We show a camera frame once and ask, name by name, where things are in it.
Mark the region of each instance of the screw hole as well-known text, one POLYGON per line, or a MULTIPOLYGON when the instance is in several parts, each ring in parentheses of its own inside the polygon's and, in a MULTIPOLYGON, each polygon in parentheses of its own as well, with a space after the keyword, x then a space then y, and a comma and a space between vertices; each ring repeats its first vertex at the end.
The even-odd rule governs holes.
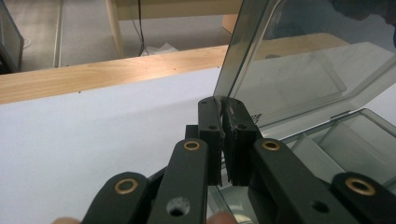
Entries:
POLYGON ((326 205, 326 203, 322 203, 322 202, 318 202, 318 201, 314 201, 312 203, 312 207, 317 210, 320 213, 329 213, 330 209, 329 207, 326 205))
POLYGON ((276 142, 266 141, 262 143, 262 147, 268 150, 276 151, 280 150, 280 145, 276 142))
POLYGON ((184 144, 184 148, 186 148, 187 150, 197 150, 200 148, 200 146, 201 145, 199 145, 199 143, 195 141, 189 141, 184 144))
POLYGON ((166 205, 166 211, 172 217, 186 216, 190 212, 190 201, 182 197, 171 199, 166 205))
POLYGON ((346 180, 346 185, 350 189, 361 195, 366 195, 366 196, 375 195, 375 188, 370 183, 362 179, 350 177, 346 180))
POLYGON ((117 182, 116 186, 114 186, 114 190, 118 194, 128 194, 133 192, 137 186, 139 186, 137 180, 133 178, 126 178, 117 182))

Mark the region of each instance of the wooden board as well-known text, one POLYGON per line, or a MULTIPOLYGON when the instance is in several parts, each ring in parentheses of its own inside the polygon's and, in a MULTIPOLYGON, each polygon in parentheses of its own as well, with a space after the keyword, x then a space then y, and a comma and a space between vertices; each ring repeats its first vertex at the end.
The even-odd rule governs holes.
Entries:
POLYGON ((222 66, 227 46, 0 76, 0 104, 222 66))
MULTIPOLYGON (((120 21, 137 20, 137 0, 115 2, 120 21)), ((242 0, 145 0, 141 1, 142 19, 224 15, 238 13, 242 0)))

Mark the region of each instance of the floor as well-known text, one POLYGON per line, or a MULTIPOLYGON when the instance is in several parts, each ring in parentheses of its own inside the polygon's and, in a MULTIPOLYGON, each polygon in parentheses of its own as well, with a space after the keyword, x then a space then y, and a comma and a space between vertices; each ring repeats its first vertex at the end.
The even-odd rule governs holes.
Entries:
MULTIPOLYGON (((22 71, 48 69, 119 58, 105 0, 4 0, 25 43, 22 71)), ((231 34, 222 16, 142 20, 146 46, 168 43, 177 50, 227 45, 231 34)), ((140 50, 132 21, 120 22, 127 57, 140 50)))

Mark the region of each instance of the glass panel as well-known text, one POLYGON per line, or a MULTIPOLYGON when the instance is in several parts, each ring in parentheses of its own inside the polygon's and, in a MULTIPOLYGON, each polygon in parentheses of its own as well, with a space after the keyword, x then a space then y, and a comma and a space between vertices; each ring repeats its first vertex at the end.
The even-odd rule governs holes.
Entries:
POLYGON ((0 2, 0 44, 2 57, 13 72, 21 66, 23 40, 3 2, 0 2))
POLYGON ((334 175, 367 175, 396 194, 396 128, 363 109, 298 133, 285 142, 316 176, 331 183, 334 175))
POLYGON ((216 213, 226 211, 235 217, 238 223, 258 223, 253 207, 248 198, 248 187, 225 186, 208 187, 208 210, 216 213))
POLYGON ((243 2, 215 89, 215 96, 222 98, 230 95, 243 62, 246 58, 251 57, 254 39, 256 34, 259 33, 258 29, 261 27, 265 9, 268 5, 271 6, 273 2, 275 1, 250 0, 243 2))
MULTIPOLYGON (((396 81, 396 4, 349 2, 279 0, 264 15, 251 12, 261 22, 250 49, 226 58, 215 95, 244 102, 259 127, 345 100, 354 102, 344 111, 367 103, 396 81)), ((234 36, 252 30, 236 28, 234 36)))

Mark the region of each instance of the cable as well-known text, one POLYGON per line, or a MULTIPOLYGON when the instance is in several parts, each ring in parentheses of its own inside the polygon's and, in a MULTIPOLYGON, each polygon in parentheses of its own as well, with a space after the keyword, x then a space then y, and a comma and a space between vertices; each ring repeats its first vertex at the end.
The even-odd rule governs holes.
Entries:
POLYGON ((140 26, 140 51, 139 51, 139 57, 142 56, 143 51, 146 48, 146 43, 145 43, 145 37, 143 35, 143 29, 142 29, 142 4, 140 2, 140 0, 137 0, 137 10, 138 10, 138 14, 139 14, 139 26, 140 26))
POLYGON ((23 39, 28 42, 26 45, 23 44, 23 48, 26 49, 27 47, 29 47, 32 44, 32 40, 29 38, 25 38, 25 37, 23 39))
MULTIPOLYGON (((129 0, 128 2, 129 2, 130 6, 133 4, 132 0, 129 0)), ((138 56, 141 56, 144 50, 146 51, 147 55, 149 55, 149 51, 147 50, 146 43, 144 41, 143 31, 142 31, 142 22, 141 22, 141 20, 142 20, 141 19, 141 13, 142 12, 141 12, 141 3, 140 3, 140 1, 138 1, 137 4, 138 4, 138 13, 139 13, 138 16, 139 16, 140 32, 137 29, 137 26, 136 26, 136 23, 134 23, 134 20, 132 20, 132 23, 134 25, 134 30, 136 31, 137 36, 139 36, 139 40, 140 40, 140 50, 138 52, 138 56)))

